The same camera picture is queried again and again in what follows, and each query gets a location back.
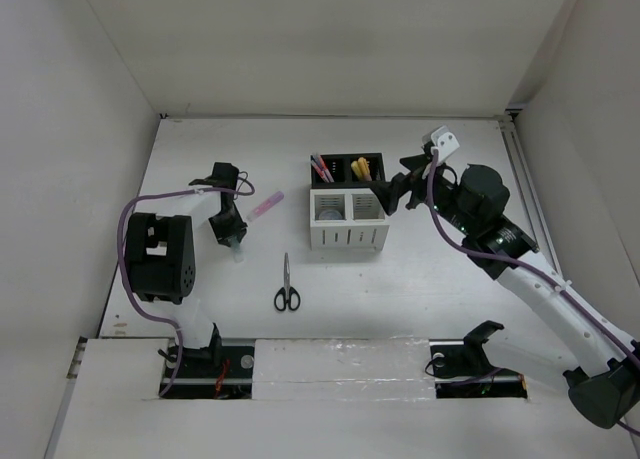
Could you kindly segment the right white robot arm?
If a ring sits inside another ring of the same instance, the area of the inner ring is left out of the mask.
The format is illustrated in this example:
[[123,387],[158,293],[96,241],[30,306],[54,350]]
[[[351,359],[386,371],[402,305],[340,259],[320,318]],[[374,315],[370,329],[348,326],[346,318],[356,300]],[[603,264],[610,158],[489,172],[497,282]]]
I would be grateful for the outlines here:
[[473,164],[448,179],[450,168],[436,148],[401,163],[407,173],[369,186],[384,212],[395,213],[402,196],[408,209],[426,205],[436,228],[449,223],[462,233],[454,249],[523,301],[569,351],[560,358],[536,355],[509,340],[503,324],[486,320],[464,336],[455,355],[432,360],[434,374],[466,386],[501,367],[514,369],[565,391],[593,425],[621,424],[639,402],[639,342],[584,300],[505,216],[510,192],[500,174]]

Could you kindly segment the clear jar of clips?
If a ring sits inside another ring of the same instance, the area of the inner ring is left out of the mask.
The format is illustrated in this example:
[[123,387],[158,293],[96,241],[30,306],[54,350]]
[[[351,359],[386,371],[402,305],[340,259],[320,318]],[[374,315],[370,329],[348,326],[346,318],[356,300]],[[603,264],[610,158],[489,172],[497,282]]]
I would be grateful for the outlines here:
[[336,209],[323,209],[318,215],[318,221],[339,221],[343,220],[343,215]]

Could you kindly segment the green highlighter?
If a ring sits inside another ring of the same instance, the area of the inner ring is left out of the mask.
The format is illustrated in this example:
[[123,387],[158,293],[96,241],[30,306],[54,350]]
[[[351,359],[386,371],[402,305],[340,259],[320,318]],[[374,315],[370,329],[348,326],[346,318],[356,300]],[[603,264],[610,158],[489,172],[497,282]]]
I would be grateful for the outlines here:
[[233,252],[233,258],[236,263],[242,263],[244,261],[244,252],[241,243],[236,239],[230,240],[230,247]]

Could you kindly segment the yellow highlighter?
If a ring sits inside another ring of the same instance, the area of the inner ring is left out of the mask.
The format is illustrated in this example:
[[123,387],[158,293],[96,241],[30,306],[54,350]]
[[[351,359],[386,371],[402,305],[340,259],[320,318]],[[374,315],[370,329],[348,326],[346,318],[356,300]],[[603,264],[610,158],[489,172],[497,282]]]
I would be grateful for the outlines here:
[[358,180],[362,180],[363,176],[359,167],[359,164],[357,161],[353,161],[351,163],[351,169],[353,171],[353,173],[355,174],[355,176],[357,177]]

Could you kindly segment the black handled scissors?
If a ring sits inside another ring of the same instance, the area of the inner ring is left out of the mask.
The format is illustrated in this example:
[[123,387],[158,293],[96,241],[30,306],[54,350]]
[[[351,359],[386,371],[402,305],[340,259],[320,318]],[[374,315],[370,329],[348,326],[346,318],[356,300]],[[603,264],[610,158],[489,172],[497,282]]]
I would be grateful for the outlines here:
[[295,312],[301,305],[301,297],[298,291],[291,285],[288,253],[284,254],[283,260],[283,286],[275,294],[273,305],[277,312]]

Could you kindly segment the orange highlighter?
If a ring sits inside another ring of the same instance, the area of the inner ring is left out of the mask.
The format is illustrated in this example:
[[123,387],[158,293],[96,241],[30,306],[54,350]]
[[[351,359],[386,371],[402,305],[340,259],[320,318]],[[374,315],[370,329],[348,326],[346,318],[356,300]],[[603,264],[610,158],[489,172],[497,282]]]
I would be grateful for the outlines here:
[[365,181],[371,181],[371,174],[368,161],[364,157],[360,157],[357,160],[358,168],[361,173],[362,179]]

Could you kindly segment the orange pen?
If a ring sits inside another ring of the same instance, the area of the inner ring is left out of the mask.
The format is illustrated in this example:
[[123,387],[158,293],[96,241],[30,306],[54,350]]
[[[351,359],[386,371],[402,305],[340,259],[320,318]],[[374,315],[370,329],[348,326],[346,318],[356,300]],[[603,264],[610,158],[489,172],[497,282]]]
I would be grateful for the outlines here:
[[324,170],[324,173],[325,173],[325,175],[327,177],[328,182],[333,183],[334,182],[333,176],[332,176],[332,174],[331,174],[331,172],[330,172],[330,170],[329,170],[324,158],[321,155],[318,155],[318,160],[321,163],[321,166],[322,166],[322,168]]

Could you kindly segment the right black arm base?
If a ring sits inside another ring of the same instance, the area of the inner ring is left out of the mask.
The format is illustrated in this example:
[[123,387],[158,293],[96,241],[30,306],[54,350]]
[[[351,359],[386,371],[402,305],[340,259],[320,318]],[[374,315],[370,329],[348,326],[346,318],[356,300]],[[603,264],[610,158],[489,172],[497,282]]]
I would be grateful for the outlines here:
[[504,326],[485,321],[462,339],[431,339],[424,373],[434,380],[437,399],[527,399],[521,374],[492,365],[483,346]]

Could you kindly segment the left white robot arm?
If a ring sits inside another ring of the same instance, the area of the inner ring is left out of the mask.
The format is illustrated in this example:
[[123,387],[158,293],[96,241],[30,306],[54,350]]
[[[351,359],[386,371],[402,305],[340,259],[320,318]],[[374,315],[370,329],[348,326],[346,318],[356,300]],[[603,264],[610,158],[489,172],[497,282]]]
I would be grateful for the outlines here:
[[219,245],[238,250],[247,224],[236,198],[246,181],[236,166],[216,162],[187,190],[130,200],[117,226],[118,267],[130,303],[143,318],[174,329],[169,360],[188,360],[205,376],[220,369],[223,352],[217,326],[189,297],[196,282],[194,231],[207,224]]

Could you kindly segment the pink red pen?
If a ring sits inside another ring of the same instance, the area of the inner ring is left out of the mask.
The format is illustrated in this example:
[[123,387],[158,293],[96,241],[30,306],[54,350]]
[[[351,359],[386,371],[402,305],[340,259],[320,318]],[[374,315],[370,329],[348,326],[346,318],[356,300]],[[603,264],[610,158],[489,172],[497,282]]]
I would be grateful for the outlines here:
[[330,183],[329,177],[326,175],[325,169],[316,161],[314,157],[311,157],[311,165],[323,182]]

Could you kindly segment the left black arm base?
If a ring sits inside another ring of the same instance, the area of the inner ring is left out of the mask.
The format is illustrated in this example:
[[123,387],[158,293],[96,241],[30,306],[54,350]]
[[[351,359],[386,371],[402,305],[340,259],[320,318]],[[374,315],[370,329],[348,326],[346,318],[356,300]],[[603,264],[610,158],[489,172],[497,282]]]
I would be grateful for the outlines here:
[[215,362],[183,358],[162,399],[245,400],[252,398],[255,343],[223,341]]

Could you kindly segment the pink highlighter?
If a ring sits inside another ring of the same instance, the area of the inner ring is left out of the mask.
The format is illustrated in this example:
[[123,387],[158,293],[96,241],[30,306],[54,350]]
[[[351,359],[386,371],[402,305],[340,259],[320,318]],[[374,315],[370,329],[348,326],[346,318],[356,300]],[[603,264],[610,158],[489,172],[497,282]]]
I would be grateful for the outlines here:
[[260,216],[264,215],[271,208],[279,204],[284,199],[284,193],[282,191],[277,191],[272,194],[269,198],[262,201],[258,206],[254,207],[247,216],[248,222],[253,222]]

